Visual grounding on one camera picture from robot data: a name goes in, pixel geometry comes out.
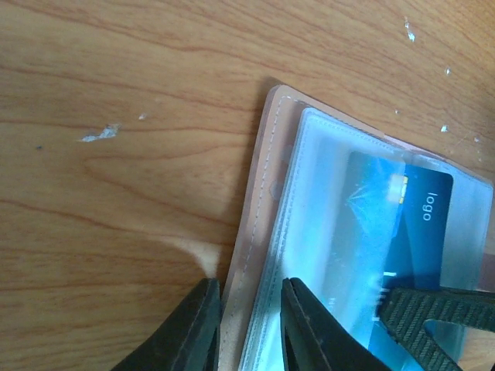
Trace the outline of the blue credit card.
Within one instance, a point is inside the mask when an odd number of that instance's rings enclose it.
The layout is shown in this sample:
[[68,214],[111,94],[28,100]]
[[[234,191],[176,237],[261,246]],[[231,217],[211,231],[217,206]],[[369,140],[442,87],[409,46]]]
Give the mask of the blue credit card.
[[387,243],[381,291],[439,288],[453,177],[360,151],[348,170],[345,208],[372,241]]

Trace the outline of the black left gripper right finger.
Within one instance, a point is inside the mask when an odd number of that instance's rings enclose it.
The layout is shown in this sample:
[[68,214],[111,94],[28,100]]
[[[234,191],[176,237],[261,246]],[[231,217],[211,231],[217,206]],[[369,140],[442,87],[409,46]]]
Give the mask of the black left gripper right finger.
[[286,370],[388,370],[331,315],[299,278],[281,289],[282,355]]

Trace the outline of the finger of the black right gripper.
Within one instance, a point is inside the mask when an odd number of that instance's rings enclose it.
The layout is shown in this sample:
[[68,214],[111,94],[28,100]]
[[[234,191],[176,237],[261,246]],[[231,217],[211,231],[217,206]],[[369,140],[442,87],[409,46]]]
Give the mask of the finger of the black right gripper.
[[441,288],[392,288],[377,310],[392,339],[424,370],[460,370],[427,331],[430,321],[494,331],[494,293]]

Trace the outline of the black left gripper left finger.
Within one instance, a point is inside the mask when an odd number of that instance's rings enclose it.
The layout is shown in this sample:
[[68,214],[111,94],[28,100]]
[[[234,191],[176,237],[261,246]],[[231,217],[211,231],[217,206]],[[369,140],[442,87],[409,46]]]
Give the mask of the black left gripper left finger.
[[114,370],[217,370],[220,283],[204,278],[167,319]]

